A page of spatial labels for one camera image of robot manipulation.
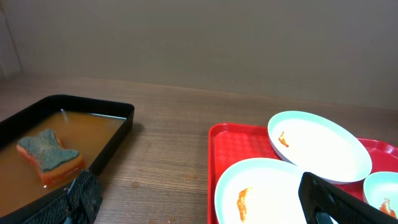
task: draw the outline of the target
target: black object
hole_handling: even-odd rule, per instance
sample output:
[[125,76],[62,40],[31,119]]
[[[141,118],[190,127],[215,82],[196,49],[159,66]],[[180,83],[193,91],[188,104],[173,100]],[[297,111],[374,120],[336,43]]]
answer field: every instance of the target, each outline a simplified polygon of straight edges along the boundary
[[398,224],[398,220],[347,194],[338,187],[305,172],[298,197],[308,224]]
[[23,224],[92,224],[101,203],[101,187],[96,176],[82,170],[67,194],[52,200]]
[[[26,131],[33,128],[37,123],[43,121],[51,114],[59,112],[61,109],[65,111],[103,114],[126,119],[105,145],[103,150],[98,154],[94,162],[90,165],[89,170],[95,175],[99,175],[110,157],[120,145],[121,141],[132,128],[132,119],[134,116],[133,105],[112,101],[94,100],[78,96],[48,96],[0,123],[0,149],[15,141]],[[64,191],[64,189],[67,189],[70,184],[71,183],[64,185],[36,201],[1,217],[0,223],[23,222],[38,212],[42,207],[50,203],[53,199],[65,194],[66,191]]]

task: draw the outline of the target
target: orange liquid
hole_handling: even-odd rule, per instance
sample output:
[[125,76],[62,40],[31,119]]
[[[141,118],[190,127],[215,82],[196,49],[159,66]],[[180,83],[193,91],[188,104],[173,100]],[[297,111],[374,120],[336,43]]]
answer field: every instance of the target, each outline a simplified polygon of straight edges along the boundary
[[[60,111],[20,138],[35,136],[47,128],[52,128],[66,149],[76,149],[80,152],[87,169],[123,121],[124,119]],[[35,167],[19,156],[16,149],[19,139],[0,149],[0,217],[71,182],[77,175],[68,176],[65,180],[48,187],[43,186]]]

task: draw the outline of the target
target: sponge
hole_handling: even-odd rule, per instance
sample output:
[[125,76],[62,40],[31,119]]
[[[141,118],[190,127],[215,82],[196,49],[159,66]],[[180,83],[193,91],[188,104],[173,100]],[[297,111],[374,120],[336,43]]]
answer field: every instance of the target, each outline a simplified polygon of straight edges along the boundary
[[64,149],[52,129],[46,129],[38,136],[22,138],[17,150],[23,159],[35,166],[44,185],[51,185],[85,167],[79,151]]

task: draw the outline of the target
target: white plate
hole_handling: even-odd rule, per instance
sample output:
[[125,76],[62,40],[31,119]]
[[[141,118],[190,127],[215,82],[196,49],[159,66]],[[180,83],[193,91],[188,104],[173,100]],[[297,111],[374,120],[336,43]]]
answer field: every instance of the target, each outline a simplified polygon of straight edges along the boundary
[[363,184],[364,201],[380,209],[385,199],[390,200],[390,209],[398,215],[398,173],[376,172],[369,175]]
[[[282,132],[289,147],[279,141]],[[268,133],[272,147],[284,161],[332,184],[356,182],[372,171],[369,153],[358,139],[320,116],[300,111],[282,112],[270,119]]]
[[236,203],[240,191],[252,187],[262,198],[262,203],[254,207],[261,212],[256,224],[306,223],[299,199],[302,175],[297,166],[275,159],[255,158],[235,163],[223,173],[216,186],[218,222],[242,224]]

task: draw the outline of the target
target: gray wall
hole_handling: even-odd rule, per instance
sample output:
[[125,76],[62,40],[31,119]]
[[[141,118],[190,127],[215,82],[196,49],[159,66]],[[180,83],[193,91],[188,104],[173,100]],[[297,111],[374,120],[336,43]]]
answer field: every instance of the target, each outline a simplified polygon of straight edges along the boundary
[[397,0],[2,0],[26,73],[397,108]]
[[22,73],[16,48],[0,4],[0,80]]

